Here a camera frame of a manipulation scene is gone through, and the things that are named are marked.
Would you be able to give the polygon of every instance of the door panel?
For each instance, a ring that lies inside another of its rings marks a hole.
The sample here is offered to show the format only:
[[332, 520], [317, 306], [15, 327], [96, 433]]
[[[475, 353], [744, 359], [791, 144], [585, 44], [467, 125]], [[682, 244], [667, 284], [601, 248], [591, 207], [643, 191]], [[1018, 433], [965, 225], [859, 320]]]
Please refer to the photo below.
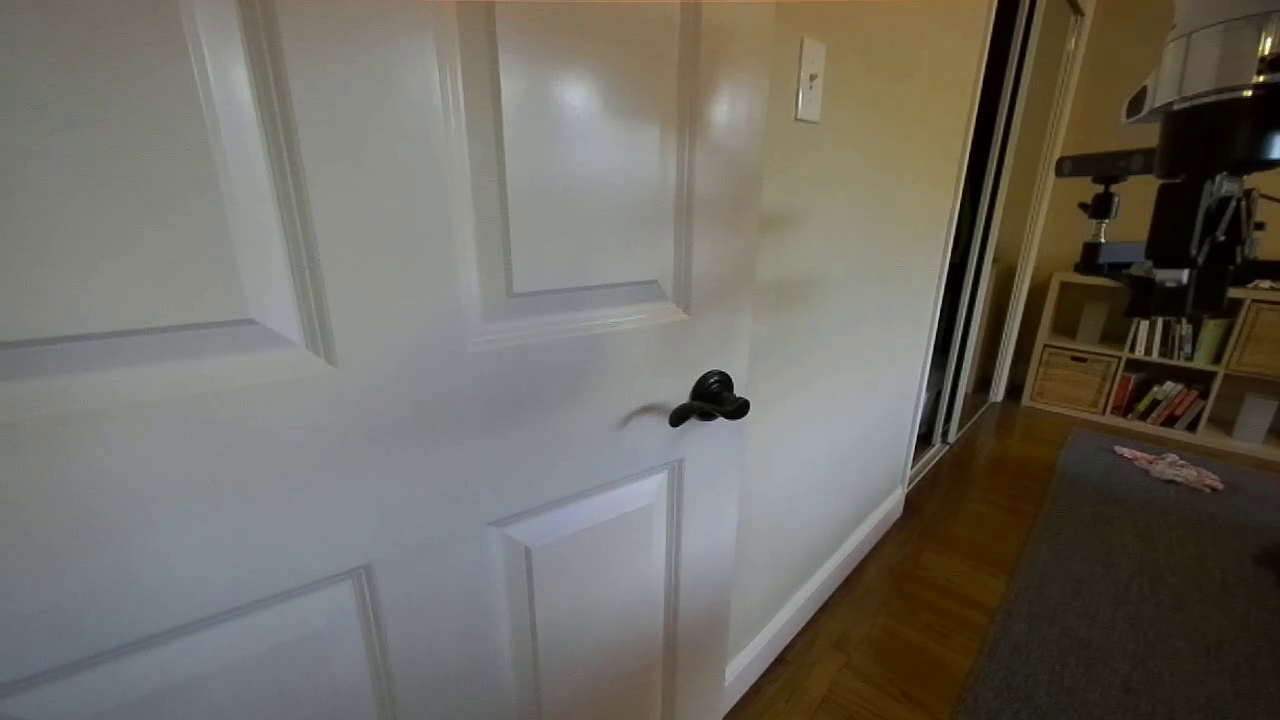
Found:
[[764, 7], [0, 11], [0, 717], [718, 711]]

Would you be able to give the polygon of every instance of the gray rug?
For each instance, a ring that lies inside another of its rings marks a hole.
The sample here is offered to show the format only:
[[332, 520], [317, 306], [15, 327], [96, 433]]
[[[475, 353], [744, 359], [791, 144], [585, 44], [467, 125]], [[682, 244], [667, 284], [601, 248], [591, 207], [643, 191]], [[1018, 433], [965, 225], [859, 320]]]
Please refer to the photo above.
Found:
[[1280, 720], [1280, 476], [1199, 498], [1075, 433], [959, 717]]

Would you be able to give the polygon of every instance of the white baseboard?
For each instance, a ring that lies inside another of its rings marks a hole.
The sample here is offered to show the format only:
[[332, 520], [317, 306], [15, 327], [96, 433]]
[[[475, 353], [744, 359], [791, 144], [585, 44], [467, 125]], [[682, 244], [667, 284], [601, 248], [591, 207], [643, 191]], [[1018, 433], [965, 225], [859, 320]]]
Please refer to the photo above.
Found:
[[786, 604], [738, 647], [723, 667], [723, 711], [748, 698], [768, 663], [797, 641], [810, 611], [843, 585], [843, 578], [904, 517], [904, 489], [889, 493], [866, 520], [786, 597]]

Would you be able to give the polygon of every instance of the bookshelf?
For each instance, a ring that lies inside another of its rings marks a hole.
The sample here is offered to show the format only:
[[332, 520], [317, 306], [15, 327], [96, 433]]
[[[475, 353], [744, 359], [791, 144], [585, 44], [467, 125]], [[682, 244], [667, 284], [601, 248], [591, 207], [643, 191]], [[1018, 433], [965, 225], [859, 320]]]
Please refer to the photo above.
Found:
[[1230, 288], [1222, 316], [1132, 320], [1105, 276], [1057, 273], [1025, 405], [1280, 462], [1280, 294]]

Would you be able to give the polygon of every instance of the door handle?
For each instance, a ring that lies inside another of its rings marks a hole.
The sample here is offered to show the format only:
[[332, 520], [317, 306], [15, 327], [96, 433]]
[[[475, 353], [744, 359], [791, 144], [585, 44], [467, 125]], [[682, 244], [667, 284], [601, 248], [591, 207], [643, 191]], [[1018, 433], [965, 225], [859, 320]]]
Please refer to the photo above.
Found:
[[686, 400], [671, 407], [667, 426], [678, 428], [686, 419], [744, 419], [752, 413], [752, 400], [733, 394], [733, 375], [713, 368], [702, 371]]

